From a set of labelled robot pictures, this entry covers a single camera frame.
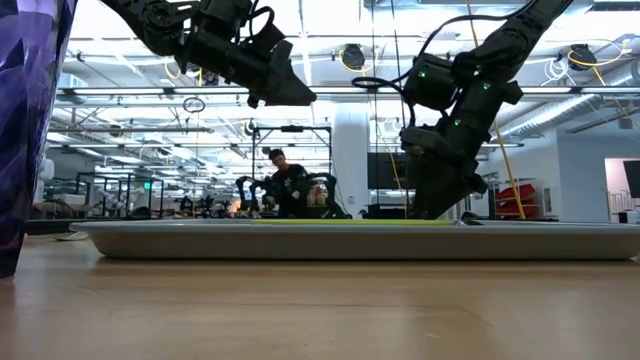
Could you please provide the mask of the black frame stand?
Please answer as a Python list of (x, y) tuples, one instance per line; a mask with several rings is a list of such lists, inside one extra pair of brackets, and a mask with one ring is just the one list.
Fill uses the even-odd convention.
[[(311, 173), (330, 173), (333, 168), (332, 134), (329, 127), (314, 127), (304, 125), (256, 126), (251, 130), (251, 175), (252, 178), (262, 180), (269, 176), (272, 180), (276, 167), (269, 159), (272, 149), (281, 149), (288, 163), (302, 165), (307, 175)], [(304, 219), (306, 193), (309, 185), (306, 178), (301, 183), (300, 202), (304, 207), (304, 214), (298, 218)], [(278, 195), (272, 181), (272, 195), (275, 200), (275, 212), (279, 217)]]

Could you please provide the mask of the purple plastic cup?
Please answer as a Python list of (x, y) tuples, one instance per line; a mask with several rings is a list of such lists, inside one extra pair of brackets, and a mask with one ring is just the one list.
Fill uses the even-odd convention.
[(15, 274), (78, 0), (0, 0), (0, 279)]

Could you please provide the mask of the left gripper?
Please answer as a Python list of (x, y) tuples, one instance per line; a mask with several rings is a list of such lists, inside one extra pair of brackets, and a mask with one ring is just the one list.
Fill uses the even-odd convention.
[(191, 18), (187, 62), (249, 90), (247, 105), (310, 106), (317, 95), (296, 76), (292, 44), (275, 11), (252, 0), (201, 0)]

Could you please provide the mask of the person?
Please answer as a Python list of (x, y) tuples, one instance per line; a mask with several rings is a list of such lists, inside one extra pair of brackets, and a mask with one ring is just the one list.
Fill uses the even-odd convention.
[(300, 202), (301, 183), (307, 176), (306, 169), (300, 164), (288, 163), (281, 149), (272, 149), (269, 159), (276, 167), (272, 176), (279, 205), (280, 218), (298, 218), (304, 214), (304, 207)]

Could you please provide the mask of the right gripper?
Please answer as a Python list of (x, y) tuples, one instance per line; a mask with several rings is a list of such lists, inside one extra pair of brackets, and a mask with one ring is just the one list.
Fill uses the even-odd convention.
[[(440, 133), (451, 148), (446, 156), (438, 156), (459, 166), (475, 159), (481, 145), (491, 138), (489, 130), (504, 103), (515, 105), (523, 92), (517, 81), (491, 82), (474, 79), (464, 88), (451, 113), (430, 128)], [(414, 212), (434, 220), (465, 197), (484, 194), (488, 184), (474, 171), (464, 173), (448, 165), (412, 165), (410, 182), (415, 186)]]

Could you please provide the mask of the black screen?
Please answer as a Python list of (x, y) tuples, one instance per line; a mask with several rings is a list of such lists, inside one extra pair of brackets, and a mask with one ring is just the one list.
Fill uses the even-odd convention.
[(370, 152), (367, 154), (367, 184), (371, 190), (414, 189), (409, 179), (406, 153)]

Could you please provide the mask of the red storage bins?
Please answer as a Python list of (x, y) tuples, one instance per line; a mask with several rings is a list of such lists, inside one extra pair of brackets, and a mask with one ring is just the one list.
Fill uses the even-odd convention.
[(495, 213), (500, 219), (535, 219), (539, 216), (538, 194), (531, 184), (517, 186), (520, 202), (512, 188), (501, 190), (495, 197)]

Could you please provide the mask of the grey plastic tray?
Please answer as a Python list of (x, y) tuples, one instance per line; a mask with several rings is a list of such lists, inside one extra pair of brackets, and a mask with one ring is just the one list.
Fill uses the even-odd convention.
[(254, 219), (71, 224), (111, 258), (241, 260), (626, 260), (640, 225), (481, 221), (455, 226), (254, 225)]

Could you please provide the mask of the dark wall screen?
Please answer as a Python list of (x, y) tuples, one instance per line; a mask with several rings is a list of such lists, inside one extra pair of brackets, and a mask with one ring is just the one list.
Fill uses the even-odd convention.
[(633, 199), (640, 199), (640, 160), (624, 161), (623, 166), (630, 196)]

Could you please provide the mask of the green plate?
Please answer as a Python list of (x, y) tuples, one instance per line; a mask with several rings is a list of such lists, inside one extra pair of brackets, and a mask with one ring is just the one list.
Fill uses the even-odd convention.
[(254, 225), (455, 226), (449, 220), (416, 219), (254, 219)]

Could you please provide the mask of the white pillar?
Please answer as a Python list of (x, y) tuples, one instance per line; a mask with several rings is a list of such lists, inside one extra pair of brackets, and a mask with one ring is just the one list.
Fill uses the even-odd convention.
[(370, 200), (367, 177), (369, 151), (369, 106), (339, 103), (332, 123), (332, 153), (336, 190), (344, 210), (353, 218)]

